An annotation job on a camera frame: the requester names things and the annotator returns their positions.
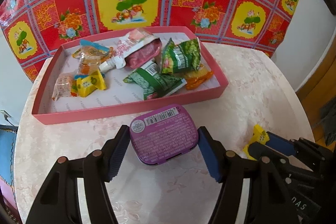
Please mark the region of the light green snack packet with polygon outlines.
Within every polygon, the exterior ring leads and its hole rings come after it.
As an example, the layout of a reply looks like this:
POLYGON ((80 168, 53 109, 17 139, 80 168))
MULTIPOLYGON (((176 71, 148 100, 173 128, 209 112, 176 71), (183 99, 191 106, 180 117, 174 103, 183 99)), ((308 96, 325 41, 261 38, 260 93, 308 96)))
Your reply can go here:
POLYGON ((201 46, 198 38, 175 44, 172 38, 162 50, 160 71, 173 75, 197 71, 201 64, 201 46))

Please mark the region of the orange cracker packet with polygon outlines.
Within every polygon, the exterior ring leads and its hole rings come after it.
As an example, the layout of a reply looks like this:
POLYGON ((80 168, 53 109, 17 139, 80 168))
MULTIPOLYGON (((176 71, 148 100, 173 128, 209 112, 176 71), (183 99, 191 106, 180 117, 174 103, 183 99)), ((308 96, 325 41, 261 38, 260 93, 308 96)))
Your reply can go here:
POLYGON ((190 71, 183 74, 183 78, 186 80, 186 90, 194 90, 201 84, 211 79, 214 72, 209 70, 206 66, 201 64, 197 71, 190 71))

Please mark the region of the purple mint tin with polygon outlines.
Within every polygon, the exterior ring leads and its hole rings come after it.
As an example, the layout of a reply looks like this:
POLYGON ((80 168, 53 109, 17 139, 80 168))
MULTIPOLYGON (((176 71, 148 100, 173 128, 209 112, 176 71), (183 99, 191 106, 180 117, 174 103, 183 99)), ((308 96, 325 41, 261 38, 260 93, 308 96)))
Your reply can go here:
POLYGON ((199 135, 187 110, 172 104, 135 118, 130 139, 141 162, 160 165, 192 150, 199 135))

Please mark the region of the blue foam floor mat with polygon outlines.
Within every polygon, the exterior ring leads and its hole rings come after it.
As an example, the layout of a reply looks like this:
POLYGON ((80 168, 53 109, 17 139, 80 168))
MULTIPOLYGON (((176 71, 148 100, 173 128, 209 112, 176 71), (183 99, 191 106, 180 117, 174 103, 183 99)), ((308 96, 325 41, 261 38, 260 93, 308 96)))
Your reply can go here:
POLYGON ((18 128, 1 125, 0 164, 1 179, 9 186, 14 186, 14 154, 18 128))

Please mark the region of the clear pastel candy pack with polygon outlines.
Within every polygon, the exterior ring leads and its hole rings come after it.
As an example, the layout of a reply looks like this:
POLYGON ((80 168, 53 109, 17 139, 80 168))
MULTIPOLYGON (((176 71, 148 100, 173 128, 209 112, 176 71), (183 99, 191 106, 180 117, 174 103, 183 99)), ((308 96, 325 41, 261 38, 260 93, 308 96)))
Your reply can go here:
POLYGON ((57 101, 62 97, 76 97, 76 81, 72 74, 63 73, 60 74, 54 85, 52 93, 52 100, 57 101))

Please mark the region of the pink drink pouch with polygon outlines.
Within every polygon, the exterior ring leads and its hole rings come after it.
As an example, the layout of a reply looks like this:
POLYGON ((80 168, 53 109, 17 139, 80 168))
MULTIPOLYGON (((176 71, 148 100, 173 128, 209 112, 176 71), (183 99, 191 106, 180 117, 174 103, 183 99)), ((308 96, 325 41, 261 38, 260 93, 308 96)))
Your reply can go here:
POLYGON ((102 73, 111 69, 122 69, 129 66, 139 68, 146 62, 158 56, 162 42, 159 37, 144 28, 133 29, 121 37, 113 50, 113 56, 99 65, 102 73))

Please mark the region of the yellow candy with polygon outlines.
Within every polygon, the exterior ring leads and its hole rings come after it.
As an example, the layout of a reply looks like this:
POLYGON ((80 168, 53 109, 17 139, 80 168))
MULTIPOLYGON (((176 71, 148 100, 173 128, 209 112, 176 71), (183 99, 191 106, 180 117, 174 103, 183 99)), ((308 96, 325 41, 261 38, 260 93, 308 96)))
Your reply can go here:
POLYGON ((72 85, 72 91, 81 98, 89 96, 96 90, 106 89, 104 74, 99 69, 87 76, 76 76, 72 85))
POLYGON ((247 159, 256 160, 248 152, 248 148, 252 143, 257 142, 265 145, 268 141, 270 141, 268 133, 259 124, 256 124, 253 127, 252 137, 250 138, 248 144, 245 145, 243 148, 243 152, 246 155, 247 159))

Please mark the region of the dark green snack packet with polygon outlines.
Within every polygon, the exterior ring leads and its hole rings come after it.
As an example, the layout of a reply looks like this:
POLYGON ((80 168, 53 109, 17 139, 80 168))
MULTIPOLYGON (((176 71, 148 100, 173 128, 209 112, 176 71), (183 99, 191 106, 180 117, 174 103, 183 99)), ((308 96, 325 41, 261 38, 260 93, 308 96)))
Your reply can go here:
POLYGON ((186 80, 181 77, 159 73, 157 63, 151 60, 132 71, 123 82, 140 86, 144 100, 168 97, 186 85, 186 80))

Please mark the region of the blue-topped clear jelly pack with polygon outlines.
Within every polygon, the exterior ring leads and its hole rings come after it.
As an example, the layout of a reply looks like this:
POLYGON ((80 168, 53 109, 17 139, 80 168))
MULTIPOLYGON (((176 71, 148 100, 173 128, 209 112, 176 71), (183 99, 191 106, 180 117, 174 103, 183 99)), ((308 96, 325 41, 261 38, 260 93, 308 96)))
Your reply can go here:
POLYGON ((113 47, 106 47, 88 40, 80 40, 80 48, 72 53, 72 57, 79 61, 76 75, 86 76, 98 70, 98 67, 111 58, 113 47))

